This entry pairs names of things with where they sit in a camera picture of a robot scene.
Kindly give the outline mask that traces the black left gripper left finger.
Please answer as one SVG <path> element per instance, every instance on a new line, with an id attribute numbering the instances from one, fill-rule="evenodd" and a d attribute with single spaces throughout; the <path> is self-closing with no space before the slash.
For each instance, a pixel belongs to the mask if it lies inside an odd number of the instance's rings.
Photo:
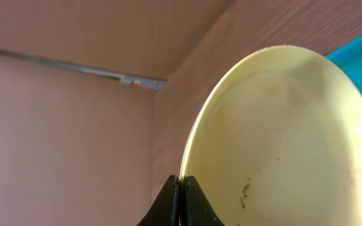
<path id="1" fill-rule="evenodd" d="M 180 181 L 171 175 L 137 226 L 178 226 L 179 225 Z"/>

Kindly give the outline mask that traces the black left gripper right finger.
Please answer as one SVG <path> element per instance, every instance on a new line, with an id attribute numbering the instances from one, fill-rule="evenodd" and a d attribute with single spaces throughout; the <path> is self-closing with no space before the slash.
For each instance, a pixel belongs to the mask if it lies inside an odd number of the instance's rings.
<path id="1" fill-rule="evenodd" d="M 194 176 L 182 180 L 180 224 L 184 226 L 224 226 Z"/>

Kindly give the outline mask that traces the yellow plate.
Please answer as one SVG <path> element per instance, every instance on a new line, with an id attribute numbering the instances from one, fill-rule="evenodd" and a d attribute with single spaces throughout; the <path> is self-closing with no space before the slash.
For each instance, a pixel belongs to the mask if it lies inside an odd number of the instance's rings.
<path id="1" fill-rule="evenodd" d="M 256 51 L 208 96 L 180 175 L 226 225 L 362 225 L 362 95 L 312 50 Z"/>

